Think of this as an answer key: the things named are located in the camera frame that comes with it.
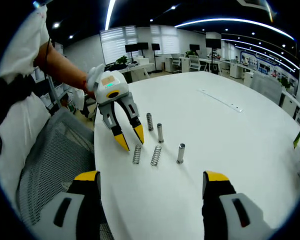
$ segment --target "window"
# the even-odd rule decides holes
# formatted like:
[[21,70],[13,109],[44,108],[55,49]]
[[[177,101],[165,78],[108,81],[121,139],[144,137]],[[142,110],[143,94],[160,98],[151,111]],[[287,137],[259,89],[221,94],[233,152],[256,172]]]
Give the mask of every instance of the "window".
[[179,38],[177,29],[173,26],[150,26],[152,42],[160,44],[157,54],[179,54]]
[[[130,52],[126,52],[125,45],[138,42],[135,26],[113,28],[100,32],[102,51],[105,64],[115,62],[123,55],[131,58]],[[139,55],[139,51],[132,52],[132,56]]]

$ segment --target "coil spring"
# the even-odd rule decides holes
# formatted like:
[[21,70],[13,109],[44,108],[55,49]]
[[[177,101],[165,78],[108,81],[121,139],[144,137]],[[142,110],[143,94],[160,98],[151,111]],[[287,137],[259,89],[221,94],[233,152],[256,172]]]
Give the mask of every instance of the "coil spring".
[[154,167],[156,167],[158,165],[161,149],[162,149],[162,147],[158,146],[158,145],[155,146],[155,148],[154,148],[154,152],[153,152],[151,163],[150,163]]
[[151,132],[154,129],[154,125],[152,123],[152,116],[151,113],[146,114],[146,121],[148,122],[148,130]]
[[134,153],[133,153],[133,164],[139,164],[140,162],[140,155],[141,155],[141,146],[139,144],[135,145]]

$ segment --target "black strap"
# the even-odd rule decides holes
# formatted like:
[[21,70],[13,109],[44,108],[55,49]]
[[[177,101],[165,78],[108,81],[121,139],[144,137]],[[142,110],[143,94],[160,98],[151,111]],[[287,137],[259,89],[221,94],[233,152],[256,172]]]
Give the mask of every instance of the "black strap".
[[[36,83],[31,75],[23,77],[19,74],[10,84],[0,78],[0,125],[6,118],[10,107],[30,96],[35,85]],[[3,142],[0,137],[0,154],[2,146]]]

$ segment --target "white glove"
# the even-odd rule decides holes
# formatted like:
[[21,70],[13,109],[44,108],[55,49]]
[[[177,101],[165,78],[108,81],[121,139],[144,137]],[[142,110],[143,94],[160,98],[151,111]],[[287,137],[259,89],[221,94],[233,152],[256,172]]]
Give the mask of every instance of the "white glove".
[[90,69],[90,71],[88,72],[87,80],[86,80],[86,82],[87,82],[86,87],[87,87],[88,91],[90,91],[90,92],[93,91],[94,94],[96,94],[97,89],[94,89],[95,83],[97,83],[96,88],[98,88],[100,77],[104,71],[105,71],[105,65],[103,65],[103,64],[100,64],[99,66],[93,67]]

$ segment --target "metal pin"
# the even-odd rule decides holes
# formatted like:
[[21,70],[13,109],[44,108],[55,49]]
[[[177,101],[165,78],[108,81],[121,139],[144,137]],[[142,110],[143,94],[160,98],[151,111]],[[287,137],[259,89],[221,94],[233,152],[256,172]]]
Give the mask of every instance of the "metal pin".
[[156,126],[158,128],[158,142],[162,144],[164,142],[164,137],[162,135],[162,124],[158,123]]
[[146,114],[146,121],[148,122],[148,130],[151,132],[154,130],[154,125],[152,123],[152,116],[151,116],[151,113],[148,112]]
[[184,162],[185,147],[186,145],[184,143],[180,143],[178,158],[176,159],[177,164],[182,164]]

